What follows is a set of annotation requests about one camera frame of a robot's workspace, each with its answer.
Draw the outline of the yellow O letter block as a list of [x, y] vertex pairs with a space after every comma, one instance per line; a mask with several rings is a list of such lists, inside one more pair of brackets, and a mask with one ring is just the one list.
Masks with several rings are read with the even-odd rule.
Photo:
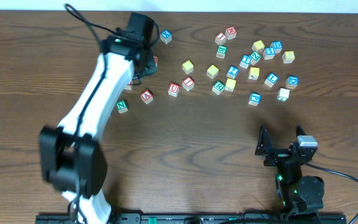
[[182, 64], [182, 70], [186, 73], [186, 74], [190, 74], [193, 70], [194, 70], [194, 65], [190, 60], [187, 60], [186, 62], [184, 62]]

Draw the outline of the green R letter block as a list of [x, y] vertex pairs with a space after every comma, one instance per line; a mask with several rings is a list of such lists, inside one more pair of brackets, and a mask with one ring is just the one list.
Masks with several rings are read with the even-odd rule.
[[220, 95], [220, 94], [224, 91], [225, 87], [226, 87], [225, 84], [224, 84], [223, 82], [221, 82], [221, 81], [218, 80], [218, 81], [213, 85], [212, 91], [213, 91], [215, 94]]

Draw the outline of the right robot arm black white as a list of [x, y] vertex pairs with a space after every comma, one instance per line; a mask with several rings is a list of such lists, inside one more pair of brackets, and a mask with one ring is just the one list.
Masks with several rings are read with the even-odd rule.
[[273, 146], [265, 126], [260, 127], [256, 156], [264, 156], [265, 167], [276, 167], [275, 185], [284, 210], [281, 218], [317, 213], [323, 208], [324, 181], [317, 176], [303, 175], [301, 166], [311, 161], [318, 149], [316, 139], [296, 127], [296, 139], [286, 149]]

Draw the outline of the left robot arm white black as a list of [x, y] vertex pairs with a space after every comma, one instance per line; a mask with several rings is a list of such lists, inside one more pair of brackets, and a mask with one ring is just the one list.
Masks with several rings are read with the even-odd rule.
[[69, 195], [60, 223], [107, 223], [111, 206], [102, 186], [107, 163], [100, 142], [114, 105], [125, 87], [156, 69], [152, 28], [118, 29], [101, 41], [93, 75], [71, 111], [56, 128], [39, 135], [43, 180]]

